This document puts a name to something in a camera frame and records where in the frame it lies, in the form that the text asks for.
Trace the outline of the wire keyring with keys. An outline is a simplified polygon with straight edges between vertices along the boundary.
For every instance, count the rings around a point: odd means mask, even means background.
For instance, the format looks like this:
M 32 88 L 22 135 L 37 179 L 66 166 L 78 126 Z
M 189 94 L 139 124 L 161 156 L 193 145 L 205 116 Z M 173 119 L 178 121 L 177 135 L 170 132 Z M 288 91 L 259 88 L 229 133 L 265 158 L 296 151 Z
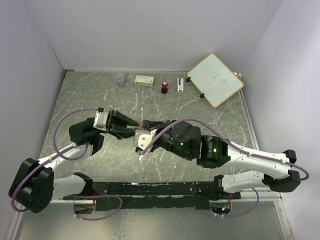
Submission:
M 150 120 L 143 120 L 138 124 L 140 130 L 147 130 L 149 131 L 153 126 L 154 122 Z

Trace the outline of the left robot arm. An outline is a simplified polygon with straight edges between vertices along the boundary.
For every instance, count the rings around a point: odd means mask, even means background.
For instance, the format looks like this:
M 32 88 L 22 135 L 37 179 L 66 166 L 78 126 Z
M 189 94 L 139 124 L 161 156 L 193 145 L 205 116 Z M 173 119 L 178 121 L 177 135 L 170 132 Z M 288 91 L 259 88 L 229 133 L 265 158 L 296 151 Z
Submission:
M 122 140 L 131 138 L 136 130 L 146 126 L 143 121 L 133 120 L 117 110 L 105 112 L 102 107 L 93 108 L 95 116 L 70 126 L 70 145 L 58 149 L 57 131 L 61 123 L 69 116 L 84 111 L 89 111 L 89 108 L 69 112 L 58 121 L 52 134 L 53 154 L 38 160 L 29 157 L 21 163 L 8 192 L 14 211 L 39 213 L 52 200 L 69 195 L 89 199 L 94 192 L 91 178 L 82 173 L 60 178 L 60 174 L 76 162 L 96 154 L 103 146 L 104 134 Z

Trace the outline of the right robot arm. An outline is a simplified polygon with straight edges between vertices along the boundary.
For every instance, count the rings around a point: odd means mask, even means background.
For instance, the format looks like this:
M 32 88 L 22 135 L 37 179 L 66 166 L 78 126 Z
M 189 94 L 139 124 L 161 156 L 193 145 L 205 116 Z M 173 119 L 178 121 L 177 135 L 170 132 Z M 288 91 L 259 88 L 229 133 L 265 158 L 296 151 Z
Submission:
M 242 167 L 246 172 L 214 178 L 212 193 L 218 199 L 245 189 L 269 188 L 279 193 L 293 192 L 303 180 L 295 165 L 293 150 L 270 153 L 236 144 L 208 124 L 195 118 L 161 123 L 141 136 L 135 135 L 139 155 L 163 148 L 203 168 Z

